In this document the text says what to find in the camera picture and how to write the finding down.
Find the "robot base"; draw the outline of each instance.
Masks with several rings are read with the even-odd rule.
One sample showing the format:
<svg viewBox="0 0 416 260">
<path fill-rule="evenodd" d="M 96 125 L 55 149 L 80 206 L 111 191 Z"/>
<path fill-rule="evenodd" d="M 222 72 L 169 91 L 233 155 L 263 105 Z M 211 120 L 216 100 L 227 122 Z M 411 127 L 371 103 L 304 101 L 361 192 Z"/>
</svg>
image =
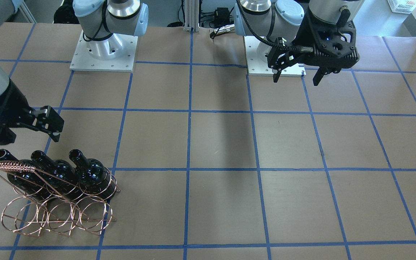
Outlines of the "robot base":
<svg viewBox="0 0 416 260">
<path fill-rule="evenodd" d="M 259 57 L 257 48 L 259 40 L 254 36 L 244 36 L 246 63 L 248 64 L 248 74 L 251 76 L 272 76 L 272 69 L 267 66 Z M 282 71 L 281 77 L 302 77 L 306 76 L 303 64 L 295 64 Z"/>
<path fill-rule="evenodd" d="M 70 69 L 74 71 L 132 72 L 138 37 L 123 34 L 119 34 L 119 37 L 123 41 L 124 49 L 122 51 L 124 54 L 113 59 L 101 60 L 89 53 L 88 43 L 83 40 L 83 32 L 81 32 L 75 54 L 71 59 Z"/>
</svg>

